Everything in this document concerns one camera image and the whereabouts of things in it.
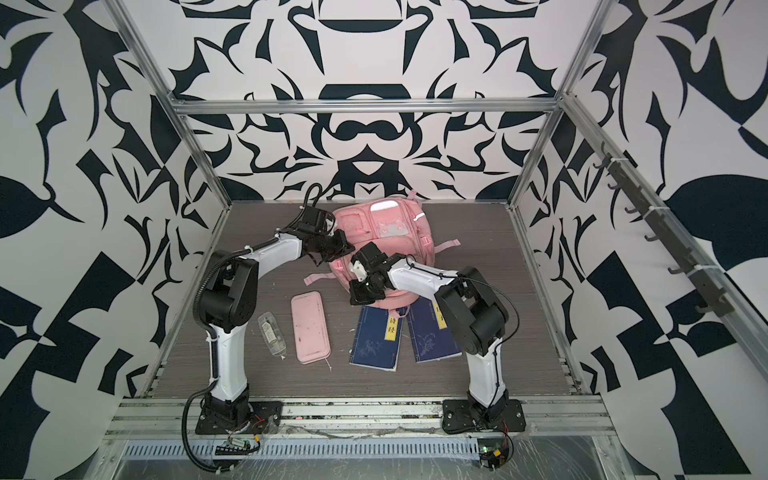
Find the robotic arm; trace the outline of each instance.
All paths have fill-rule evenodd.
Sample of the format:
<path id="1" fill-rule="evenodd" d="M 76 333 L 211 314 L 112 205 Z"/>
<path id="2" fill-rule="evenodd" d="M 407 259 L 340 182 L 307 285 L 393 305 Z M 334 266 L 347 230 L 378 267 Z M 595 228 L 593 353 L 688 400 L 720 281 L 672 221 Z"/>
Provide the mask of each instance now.
<path id="1" fill-rule="evenodd" d="M 268 242 L 236 253 L 214 254 L 216 263 L 193 306 L 195 320 L 208 331 L 210 342 L 210 386 L 198 393 L 204 394 L 201 418 L 214 429 L 201 429 L 198 422 L 198 434 L 240 432 L 250 424 L 243 340 L 245 325 L 256 309 L 258 279 L 305 255 L 314 260 L 314 253 L 320 262 L 331 262 L 353 252 L 344 232 L 332 231 L 334 220 L 331 213 L 305 205 Z M 387 257 L 374 243 L 353 255 L 352 271 L 357 276 L 349 283 L 352 305 L 384 299 L 386 289 L 417 293 L 437 302 L 454 339 L 467 352 L 468 399 L 443 402 L 442 426 L 447 433 L 525 428 L 520 404 L 508 398 L 501 375 L 498 349 L 508 313 L 480 272 L 472 267 L 440 270 L 401 253 Z"/>

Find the pink case lid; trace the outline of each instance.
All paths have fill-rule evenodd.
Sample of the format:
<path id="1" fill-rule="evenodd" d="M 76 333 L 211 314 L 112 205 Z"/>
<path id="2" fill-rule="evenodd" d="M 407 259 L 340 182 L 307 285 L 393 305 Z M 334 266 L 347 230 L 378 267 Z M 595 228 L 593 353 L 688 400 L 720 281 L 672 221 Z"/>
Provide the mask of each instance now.
<path id="1" fill-rule="evenodd" d="M 301 363 L 326 359 L 331 354 L 326 314 L 320 292 L 296 295 L 290 301 L 296 357 Z"/>

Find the black mounting plate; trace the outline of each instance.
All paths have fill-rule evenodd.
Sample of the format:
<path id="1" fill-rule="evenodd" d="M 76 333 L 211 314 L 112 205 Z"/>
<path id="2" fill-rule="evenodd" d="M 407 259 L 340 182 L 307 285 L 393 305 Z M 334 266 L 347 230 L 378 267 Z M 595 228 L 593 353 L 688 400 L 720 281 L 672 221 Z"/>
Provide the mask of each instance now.
<path id="1" fill-rule="evenodd" d="M 506 402 L 505 405 L 491 421 L 484 419 L 469 400 L 443 400 L 442 429 L 450 435 L 481 430 L 503 432 L 506 423 L 509 432 L 524 432 L 525 416 L 520 402 L 514 399 L 502 400 Z"/>
<path id="2" fill-rule="evenodd" d="M 280 416 L 283 414 L 282 402 L 248 402 L 248 404 L 251 408 L 250 424 L 252 426 L 243 433 L 253 433 L 254 435 L 263 433 L 264 429 L 270 424 L 270 417 L 272 417 L 272 423 L 275 425 L 280 424 Z M 228 433 L 216 424 L 216 419 L 213 415 L 205 418 L 198 417 L 197 427 L 195 427 L 194 432 L 198 435 L 226 435 Z"/>

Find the dark blue notebook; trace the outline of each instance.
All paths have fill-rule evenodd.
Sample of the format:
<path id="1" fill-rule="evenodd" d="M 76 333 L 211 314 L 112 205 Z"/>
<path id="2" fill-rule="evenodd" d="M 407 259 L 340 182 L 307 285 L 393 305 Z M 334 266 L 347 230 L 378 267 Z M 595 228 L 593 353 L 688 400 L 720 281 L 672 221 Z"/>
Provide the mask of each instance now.
<path id="1" fill-rule="evenodd" d="M 419 297 L 411 305 L 407 318 L 416 363 L 462 354 L 436 303 Z"/>
<path id="2" fill-rule="evenodd" d="M 400 332 L 405 321 L 405 318 L 390 317 L 388 310 L 364 306 L 357 323 L 349 363 L 394 372 L 400 350 Z"/>

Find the gray wooden surface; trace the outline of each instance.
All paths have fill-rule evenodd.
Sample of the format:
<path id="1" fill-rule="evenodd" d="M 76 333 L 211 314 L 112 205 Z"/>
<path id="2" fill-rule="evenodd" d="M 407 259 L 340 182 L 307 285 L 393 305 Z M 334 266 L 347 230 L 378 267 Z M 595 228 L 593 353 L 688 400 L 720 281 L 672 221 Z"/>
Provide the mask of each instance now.
<path id="1" fill-rule="evenodd" d="M 327 206 L 328 210 L 338 204 Z M 437 255 L 441 268 L 477 267 L 485 279 L 511 297 L 520 312 L 518 333 L 501 348 L 502 375 L 511 393 L 519 395 L 568 392 L 563 371 L 550 340 L 541 307 L 515 238 L 509 215 L 498 204 L 425 204 L 435 243 L 458 238 L 462 245 Z M 265 240 L 296 215 L 297 205 L 235 204 L 218 248 L 237 250 Z M 337 280 L 305 286 L 303 278 L 328 272 L 302 258 L 273 270 L 259 282 L 257 311 L 248 323 L 245 372 L 252 396 L 448 396 L 463 395 L 469 384 L 464 356 L 416 364 L 406 326 L 402 329 L 396 372 L 349 364 L 360 308 L 349 305 L 349 294 Z M 332 353 L 302 365 L 293 345 L 290 299 L 319 291 L 323 297 Z M 288 345 L 285 359 L 271 356 L 257 328 L 263 312 L 274 314 Z M 516 319 L 510 309 L 508 333 Z M 187 315 L 170 352 L 155 397 L 186 397 L 208 381 L 205 334 Z"/>

